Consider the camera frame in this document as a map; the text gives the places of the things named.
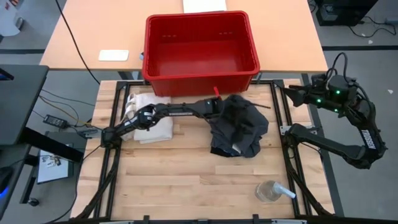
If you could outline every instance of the black cable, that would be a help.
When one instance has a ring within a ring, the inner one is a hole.
[[[49,101],[49,102],[52,102],[52,103],[59,103],[59,104],[61,104],[61,105],[69,106],[69,107],[75,112],[76,117],[77,117],[75,126],[79,123],[79,121],[78,121],[78,120],[80,120],[80,119],[79,119],[79,114],[78,114],[77,111],[76,111],[72,106],[70,106],[69,104],[67,104],[67,103],[62,103],[62,102],[58,102],[58,101],[49,100],[48,98],[46,98],[46,97],[44,97],[44,96],[39,96],[39,98],[40,98],[41,100],[45,99],[45,100],[47,100],[47,101]]]
[[[311,149],[317,151],[319,153],[319,156],[321,157],[321,159],[323,159],[323,156],[322,156],[321,151],[319,149],[317,149],[315,147],[312,147],[312,146],[310,146],[310,145],[308,145],[308,144],[306,144],[304,142],[300,142],[300,144],[303,144],[304,146],[310,147]]]
[[[78,102],[78,103],[83,103],[83,104],[86,104],[86,105],[89,105],[89,106],[95,106],[95,105],[92,105],[91,103],[86,103],[86,102],[83,102],[83,101],[80,101],[80,100],[73,100],[73,99],[68,99],[68,98],[62,97],[62,96],[58,96],[58,95],[55,95],[54,93],[51,93],[51,92],[49,92],[47,90],[44,90],[44,89],[42,89],[42,91],[44,91],[44,92],[46,92],[46,93],[48,93],[50,95],[53,95],[55,97],[64,99],[64,100],[69,100],[69,101],[74,101],[74,102]]]
[[[368,100],[368,101],[369,101],[368,94],[366,94],[365,90],[364,90],[360,85],[356,85],[356,87],[358,87],[358,88],[362,91],[362,93],[363,93],[363,95],[360,95],[360,96],[361,96],[362,98],[364,98],[365,100]]]
[[[317,4],[312,4],[312,2],[314,2],[314,0],[309,0],[308,1],[308,5],[312,7],[311,9],[311,13],[313,13],[316,9],[317,9]]]
[[[43,155],[43,156],[36,156],[36,157],[45,157],[45,156],[54,157],[54,156],[50,156],[50,155]],[[13,162],[12,164],[10,164],[10,165],[8,165],[8,166],[6,166],[6,167],[13,166],[13,165],[17,164],[18,162],[24,161],[24,160],[26,160],[26,159],[28,159],[28,157],[25,157],[25,158],[23,158],[23,159],[19,159],[18,161]],[[62,159],[62,160],[64,160],[64,161],[69,161],[69,160],[64,159],[64,158],[61,158],[61,157],[59,157],[59,159]]]
[[[38,112],[36,112],[36,111],[34,111],[34,110],[32,110],[32,112],[33,112],[33,113],[35,113],[35,114],[37,114],[38,116],[40,116],[41,118],[43,118],[43,119],[44,119],[44,116],[43,116],[43,115],[41,115],[41,114],[39,114]]]
[[[337,69],[335,68],[329,68],[329,70],[326,72],[326,81],[328,81],[333,74],[337,75]]]
[[[336,67],[337,60],[340,58],[340,56],[344,56],[343,77],[344,77],[344,80],[346,80],[346,82],[349,83],[349,81],[347,80],[348,57],[347,57],[347,55],[344,52],[341,52],[340,54],[338,54],[336,56],[335,60],[333,61],[333,65],[331,66],[331,68],[329,68],[329,70],[333,70],[335,72],[335,74],[337,75],[337,69],[335,67]]]
[[[78,134],[78,132],[79,132],[79,131],[78,131],[76,128],[74,128],[72,125],[69,125],[68,128],[72,128],[73,130],[76,131],[77,134]]]
[[[370,19],[374,24],[377,24],[377,25],[386,25],[386,26],[391,26],[392,28],[393,28],[393,32],[391,32],[391,31],[389,31],[389,30],[387,30],[386,28],[377,28],[374,32],[373,32],[373,34],[372,35],[369,35],[369,36],[363,36],[363,35],[359,35],[359,34],[357,34],[357,33],[355,33],[355,31],[353,30],[353,28],[351,28],[350,26],[348,26],[348,28],[351,30],[351,32],[354,34],[354,35],[356,35],[356,36],[358,36],[358,37],[362,37],[362,38],[370,38],[370,37],[373,37],[379,30],[385,30],[385,31],[387,31],[388,33],[390,33],[390,34],[392,34],[392,35],[397,35],[397,30],[396,30],[396,27],[393,25],[393,24],[388,24],[388,23],[380,23],[380,22],[375,22],[372,18],[370,18],[369,16],[365,16],[364,18],[368,18],[368,19]]]
[[[257,104],[257,103],[252,103],[252,102],[250,102],[249,104],[250,104],[250,105],[253,105],[253,106],[259,106],[259,107],[262,107],[262,108],[271,109],[271,107],[270,107],[270,106],[259,105],[259,104]]]
[[[57,3],[57,7],[58,7],[58,9],[59,9],[59,11],[60,11],[60,14],[61,14],[61,16],[62,16],[62,19],[63,19],[63,21],[65,22],[65,24],[67,25],[67,28],[68,28],[69,33],[70,33],[70,36],[72,37],[73,43],[75,44],[76,50],[77,50],[77,52],[78,52],[78,54],[79,54],[79,56],[80,56],[81,61],[82,61],[83,64],[85,65],[85,67],[86,67],[87,71],[90,73],[91,77],[93,77],[94,80],[95,80],[98,84],[100,84],[100,82],[94,77],[93,73],[92,73],[91,70],[88,68],[88,66],[87,66],[87,64],[86,64],[86,62],[85,62],[85,60],[83,59],[83,56],[81,56],[80,50],[79,50],[79,48],[78,48],[78,46],[77,46],[77,43],[76,43],[76,40],[75,40],[75,37],[73,36],[72,31],[70,30],[70,27],[69,27],[69,24],[68,24],[68,22],[67,22],[67,19],[66,19],[65,16],[63,15],[63,12],[62,12],[60,3],[58,2],[58,0],[55,0],[55,3]]]
[[[70,212],[70,210],[72,210],[72,208],[73,208],[73,206],[74,206],[74,204],[75,204],[75,202],[76,202],[76,199],[77,199],[77,185],[78,185],[78,183],[79,183],[79,176],[80,176],[80,171],[81,171],[81,167],[82,167],[82,165],[83,165],[83,162],[84,162],[84,160],[85,160],[88,156],[90,156],[92,153],[94,153],[94,152],[95,152],[97,149],[99,149],[99,148],[100,148],[100,146],[97,146],[97,148],[95,148],[92,152],[90,152],[87,156],[85,156],[85,157],[83,158],[83,160],[81,161],[81,166],[80,166],[79,172],[76,174],[75,198],[73,199],[73,202],[72,202],[72,204],[70,205],[70,208],[69,208],[64,214],[62,214],[61,216],[59,216],[58,218],[55,218],[55,219],[53,219],[53,220],[51,220],[51,221],[49,221],[49,222],[46,222],[46,223],[44,223],[44,224],[55,223],[56,221],[58,221],[59,219],[61,219],[62,217],[64,217],[68,212]]]

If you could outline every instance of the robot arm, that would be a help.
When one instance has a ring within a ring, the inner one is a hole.
[[[121,141],[121,136],[135,129],[149,129],[167,116],[196,116],[197,118],[211,119],[218,117],[222,109],[223,101],[219,98],[209,98],[196,103],[147,105],[139,109],[134,117],[123,121],[114,128],[103,129],[101,147],[114,147]]]
[[[371,164],[380,159],[387,147],[382,141],[380,130],[375,124],[376,110],[362,88],[354,79],[335,75],[314,75],[312,84],[307,86],[289,86],[283,91],[292,99],[294,106],[302,104],[316,105],[318,108],[338,113],[338,117],[347,117],[357,127],[363,146],[345,146],[330,139],[312,134],[306,127],[293,124],[285,133],[285,143],[297,146],[307,142],[341,156],[347,163],[359,169],[369,169]]]

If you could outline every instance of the wire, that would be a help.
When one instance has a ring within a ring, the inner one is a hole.
[[[307,147],[309,147],[309,148],[311,148],[311,149],[317,151],[317,152],[319,153],[319,156],[321,157],[321,159],[323,159],[323,156],[322,156],[322,154],[321,154],[320,149],[317,149],[317,148],[315,148],[315,147],[313,147],[313,146],[310,146],[310,145],[308,145],[308,144],[306,144],[306,143],[304,143],[304,142],[300,142],[300,144],[303,144],[304,146],[307,146]]]
[[[87,71],[90,73],[91,77],[93,77],[94,80],[95,80],[98,84],[100,84],[100,82],[94,77],[93,73],[92,73],[91,70],[88,68],[88,66],[87,66],[87,64],[86,64],[86,62],[85,62],[85,60],[83,59],[83,56],[81,56],[80,50],[79,50],[79,48],[78,48],[78,46],[77,46],[77,43],[76,43],[76,40],[75,40],[75,37],[73,36],[72,31],[70,30],[70,27],[69,27],[69,24],[68,24],[68,22],[67,22],[67,19],[66,19],[65,16],[63,15],[63,12],[62,12],[60,3],[58,2],[58,0],[55,0],[55,3],[57,3],[57,7],[58,7],[58,9],[59,9],[59,11],[60,11],[60,14],[61,14],[61,16],[62,16],[62,19],[63,19],[63,21],[65,22],[65,24],[67,25],[67,28],[68,28],[69,33],[70,33],[70,36],[72,37],[73,43],[75,44],[76,50],[77,50],[77,52],[78,52],[78,54],[79,54],[79,56],[80,56],[80,58],[81,58],[81,61],[82,61],[83,64],[85,65],[85,67],[86,67]]]
[[[83,104],[86,104],[86,105],[89,105],[89,106],[95,106],[95,105],[92,105],[91,103],[86,103],[86,102],[83,102],[83,101],[80,101],[80,100],[73,100],[73,99],[68,99],[68,98],[62,97],[62,96],[58,96],[58,95],[55,95],[54,93],[51,93],[51,92],[49,92],[47,90],[44,90],[44,89],[42,89],[42,91],[44,91],[44,92],[46,92],[46,93],[48,93],[50,95],[53,95],[55,97],[64,99],[64,100],[69,100],[69,101],[74,101],[74,102],[78,102],[78,103],[83,103]]]
[[[375,21],[374,21],[372,18],[370,18],[369,16],[365,16],[364,18],[370,19],[374,24],[377,24],[377,25],[391,26],[391,27],[393,28],[393,32],[391,32],[390,30],[387,30],[386,28],[377,28],[377,29],[373,32],[372,35],[366,36],[366,35],[359,35],[359,34],[355,33],[355,31],[353,30],[353,28],[351,28],[350,26],[348,26],[348,28],[351,30],[351,32],[352,32],[354,35],[356,35],[356,36],[358,36],[358,37],[362,37],[362,38],[371,38],[371,37],[373,37],[379,30],[385,30],[385,31],[387,31],[388,33],[390,33],[390,34],[392,34],[392,35],[397,35],[396,27],[395,27],[393,24],[389,24],[389,23],[386,23],[386,22],[384,22],[384,23],[375,22]]]
[[[259,105],[259,104],[257,104],[257,103],[252,103],[252,102],[250,102],[249,104],[250,104],[250,105],[253,105],[253,106],[259,106],[259,107],[262,107],[262,108],[271,109],[271,107],[270,107],[270,106]]]
[[[36,157],[45,157],[45,156],[52,157],[52,158],[55,157],[55,156],[50,156],[50,155],[43,155],[43,156],[36,156]],[[18,162],[24,161],[24,160],[26,160],[26,159],[28,159],[28,157],[25,157],[25,158],[23,158],[23,159],[19,159],[18,161],[13,162],[12,164],[10,164],[10,165],[8,165],[8,166],[6,166],[6,167],[13,166],[13,165],[17,164]],[[62,159],[62,160],[64,160],[64,161],[69,161],[69,160],[64,159],[64,158],[61,158],[61,157],[59,157],[59,159]]]
[[[75,112],[77,119],[74,118],[73,116],[71,116],[71,115],[68,114],[68,113],[67,113],[67,115],[69,115],[71,118],[73,118],[74,120],[76,120],[75,126],[79,123],[79,114],[78,114],[77,111],[76,111],[72,106],[70,106],[69,104],[67,104],[67,103],[61,103],[61,102],[58,102],[58,101],[53,101],[53,100],[50,100],[50,99],[48,99],[48,98],[46,98],[46,97],[44,97],[44,96],[39,96],[39,98],[40,98],[44,103],[47,103],[47,102],[45,101],[45,100],[47,100],[47,101],[52,102],[52,103],[59,103],[59,104],[65,105],[65,106],[69,106],[69,107]]]
[[[313,13],[316,9],[317,9],[317,4],[312,4],[312,2],[314,2],[314,0],[309,0],[308,1],[308,5],[312,7],[311,9],[311,13]]]
[[[341,52],[340,54],[338,54],[338,55],[336,56],[335,61],[333,62],[333,65],[331,66],[331,68],[332,68],[332,69],[335,69],[335,67],[336,67],[336,62],[337,62],[337,60],[338,60],[338,58],[339,58],[340,56],[344,56],[343,77],[344,77],[344,80],[346,80],[346,82],[349,84],[349,81],[347,80],[348,57],[347,57],[347,55],[346,55],[344,52]]]
[[[43,119],[44,119],[44,116],[43,116],[43,115],[41,115],[41,114],[39,114],[38,112],[36,112],[36,111],[34,111],[34,110],[32,110],[32,112],[33,112],[33,113],[35,113],[35,114],[37,114],[38,116],[40,116],[41,118],[43,118]]]
[[[81,167],[82,167],[82,165],[83,165],[83,162],[84,162],[84,160],[88,157],[88,156],[90,156],[92,153],[94,153],[97,149],[99,149],[100,148],[100,145],[99,146],[97,146],[92,152],[90,152],[87,156],[85,156],[84,158],[83,158],[83,160],[81,161],[81,166],[80,166],[80,169],[79,169],[79,172],[76,174],[76,185],[75,185],[75,198],[73,199],[73,202],[72,202],[72,204],[70,205],[70,208],[64,213],[64,214],[62,214],[61,216],[59,216],[58,218],[54,218],[53,220],[51,220],[51,221],[49,221],[49,222],[46,222],[46,223],[44,223],[44,224],[50,224],[50,223],[55,223],[56,221],[58,221],[59,219],[61,219],[62,217],[64,217],[68,212],[70,212],[70,210],[72,210],[72,208],[73,208],[73,206],[74,206],[74,204],[75,204],[75,202],[76,202],[76,199],[77,199],[77,186],[78,186],[78,183],[79,183],[79,176],[80,176],[80,171],[81,171]]]
[[[70,114],[69,114],[68,112],[66,112],[65,110],[63,110],[63,109],[59,108],[58,106],[55,106],[55,105],[53,105],[53,104],[47,102],[47,100],[50,101],[49,99],[47,99],[47,98],[45,98],[45,97],[43,97],[43,96],[39,96],[39,98],[40,98],[44,103],[46,103],[46,104],[48,104],[48,105],[54,107],[55,109],[58,109],[58,110],[64,112],[66,115],[68,115],[69,117],[71,117],[71,118],[74,119],[75,121],[77,121],[77,122],[79,122],[79,123],[82,123],[82,124],[89,125],[89,126],[91,126],[91,127],[93,127],[93,128],[96,128],[96,129],[99,129],[99,130],[102,131],[101,128],[98,128],[98,127],[96,127],[96,126],[93,126],[91,123],[87,123],[87,122],[84,122],[84,121],[80,121],[79,119],[76,119],[74,116],[70,115]]]
[[[77,134],[79,133],[79,131],[76,128],[74,128],[72,125],[69,125],[68,128],[72,128],[73,130],[76,131]]]
[[[326,77],[327,77],[326,81],[328,81],[328,80],[333,76],[333,73],[334,73],[335,75],[337,75],[337,69],[335,69],[335,68],[329,68],[329,70],[326,72]]]

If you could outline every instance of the power adapter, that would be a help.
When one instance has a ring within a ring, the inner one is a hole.
[[[43,120],[43,123],[45,124],[49,124],[51,126],[60,128],[60,129],[65,129],[68,127],[68,121],[61,119],[61,118],[57,118],[54,116],[51,116],[49,114],[47,114]]]

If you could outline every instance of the black cloth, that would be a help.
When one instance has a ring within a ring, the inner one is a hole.
[[[211,153],[219,156],[254,157],[260,151],[261,136],[268,132],[268,120],[242,96],[224,100],[219,118],[210,121]]]

